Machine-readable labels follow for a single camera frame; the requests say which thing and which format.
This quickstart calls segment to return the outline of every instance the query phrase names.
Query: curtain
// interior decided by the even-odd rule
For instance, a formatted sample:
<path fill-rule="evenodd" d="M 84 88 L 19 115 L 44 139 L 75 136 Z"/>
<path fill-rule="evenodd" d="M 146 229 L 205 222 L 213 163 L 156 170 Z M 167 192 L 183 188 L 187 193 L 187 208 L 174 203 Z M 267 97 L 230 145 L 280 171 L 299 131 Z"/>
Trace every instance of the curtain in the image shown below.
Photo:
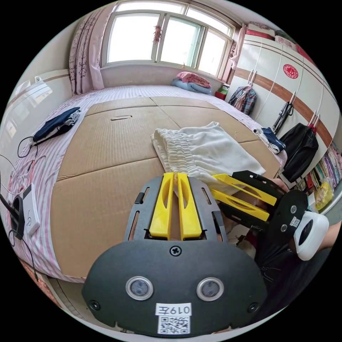
<path fill-rule="evenodd" d="M 76 30 L 69 57 L 73 95 L 104 88 L 100 71 L 101 46 L 114 6 L 110 4 L 88 14 Z"/>
<path fill-rule="evenodd" d="M 230 58 L 230 60 L 232 62 L 232 69 L 233 70 L 236 69 L 236 66 L 238 64 L 240 53 L 242 50 L 243 40 L 245 38 L 245 34 L 246 34 L 246 25 L 243 24 L 242 28 L 240 29 L 240 32 L 239 32 L 238 41 L 236 43 L 234 55 L 232 58 Z"/>

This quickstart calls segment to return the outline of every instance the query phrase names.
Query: red box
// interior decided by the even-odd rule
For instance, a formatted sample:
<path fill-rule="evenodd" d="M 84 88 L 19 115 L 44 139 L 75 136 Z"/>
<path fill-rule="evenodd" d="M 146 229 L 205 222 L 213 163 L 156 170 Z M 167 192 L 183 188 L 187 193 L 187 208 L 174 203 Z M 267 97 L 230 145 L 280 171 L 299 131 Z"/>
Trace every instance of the red box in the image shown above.
<path fill-rule="evenodd" d="M 272 37 L 271 35 L 268 35 L 267 33 L 264 33 L 264 32 L 259 32 L 259 31 L 254 31 L 254 30 L 247 30 L 246 34 L 247 35 L 251 35 L 251 36 L 257 36 L 257 37 L 262 37 L 262 38 L 265 38 L 265 39 L 274 40 L 274 37 Z"/>
<path fill-rule="evenodd" d="M 227 94 L 222 94 L 220 92 L 215 92 L 215 97 L 217 97 L 218 99 L 221 99 L 223 101 L 226 99 L 226 96 L 227 96 Z"/>

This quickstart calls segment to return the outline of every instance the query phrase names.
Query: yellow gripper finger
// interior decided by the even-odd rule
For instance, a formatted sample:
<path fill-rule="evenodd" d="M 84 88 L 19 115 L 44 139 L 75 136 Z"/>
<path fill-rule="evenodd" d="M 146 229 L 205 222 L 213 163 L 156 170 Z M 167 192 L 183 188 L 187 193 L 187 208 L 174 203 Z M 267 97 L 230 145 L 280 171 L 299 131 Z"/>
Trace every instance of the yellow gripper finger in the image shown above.
<path fill-rule="evenodd" d="M 199 238 L 202 234 L 195 201 L 193 199 L 188 175 L 178 173 L 178 203 L 181 240 Z"/>
<path fill-rule="evenodd" d="M 247 203 L 241 199 L 235 198 L 233 196 L 227 195 L 223 192 L 217 191 L 217 190 L 210 190 L 213 197 L 222 203 L 225 203 L 237 210 L 240 210 L 246 214 L 249 214 L 251 216 L 254 216 L 262 221 L 267 221 L 270 214 L 250 203 Z"/>
<path fill-rule="evenodd" d="M 222 175 L 215 175 L 213 177 L 216 178 L 217 180 L 219 180 L 219 181 L 221 181 L 227 185 L 231 185 L 234 188 L 241 190 L 241 191 L 243 191 L 243 192 L 245 192 L 245 193 L 247 193 L 247 194 L 249 194 L 249 195 L 251 195 L 251 196 L 267 203 L 267 204 L 270 204 L 271 206 L 274 206 L 277 202 L 277 199 L 275 197 L 269 195 L 268 193 L 263 192 L 261 190 L 258 190 L 256 188 L 254 188 L 253 186 L 250 186 L 244 182 L 238 181 L 237 179 L 230 177 L 228 175 L 222 174 Z M 242 188 L 243 186 L 250 188 L 255 193 L 250 192 L 247 189 Z"/>
<path fill-rule="evenodd" d="M 173 172 L 164 174 L 149 229 L 152 237 L 170 239 L 173 176 Z"/>

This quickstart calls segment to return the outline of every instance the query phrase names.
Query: blue blanket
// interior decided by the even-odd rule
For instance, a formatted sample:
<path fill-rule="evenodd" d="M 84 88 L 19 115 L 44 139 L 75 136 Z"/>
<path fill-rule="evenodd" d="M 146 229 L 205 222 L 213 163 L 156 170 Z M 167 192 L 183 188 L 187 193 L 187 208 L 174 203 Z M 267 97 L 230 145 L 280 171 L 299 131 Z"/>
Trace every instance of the blue blanket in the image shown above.
<path fill-rule="evenodd" d="M 179 78 L 175 78 L 172 82 L 171 82 L 172 86 L 184 89 L 184 90 L 189 90 L 190 92 L 194 92 L 194 93 L 201 93 L 201 94 L 207 94 L 207 95 L 211 95 L 211 88 L 204 88 L 201 87 L 200 85 L 194 84 L 192 82 L 189 83 L 183 83 L 183 81 Z"/>

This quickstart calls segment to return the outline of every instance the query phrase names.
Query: red round sticker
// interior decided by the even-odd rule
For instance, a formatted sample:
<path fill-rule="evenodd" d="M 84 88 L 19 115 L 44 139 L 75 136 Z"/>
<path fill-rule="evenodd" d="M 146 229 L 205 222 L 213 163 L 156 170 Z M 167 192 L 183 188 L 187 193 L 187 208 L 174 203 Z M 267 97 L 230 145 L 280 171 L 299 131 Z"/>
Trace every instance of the red round sticker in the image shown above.
<path fill-rule="evenodd" d="M 293 67 L 290 64 L 285 64 L 283 67 L 283 70 L 285 72 L 285 75 L 289 78 L 297 78 L 298 77 L 298 71 L 295 67 Z"/>

